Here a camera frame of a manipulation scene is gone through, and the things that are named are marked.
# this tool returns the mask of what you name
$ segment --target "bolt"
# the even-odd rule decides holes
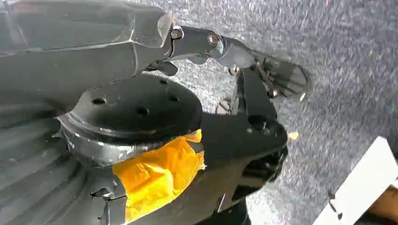
[[[236,76],[236,75],[238,75],[239,72],[240,72],[240,67],[234,65],[232,68],[229,68],[229,69],[228,69],[228,72],[230,73],[230,75]]]
[[[171,31],[171,39],[179,39],[181,38],[182,34],[181,31],[178,29],[174,29]]]
[[[211,46],[216,46],[218,44],[218,36],[216,34],[209,34],[207,41]]]
[[[279,94],[278,90],[272,90],[270,97],[275,98],[276,96],[278,96],[278,94]]]

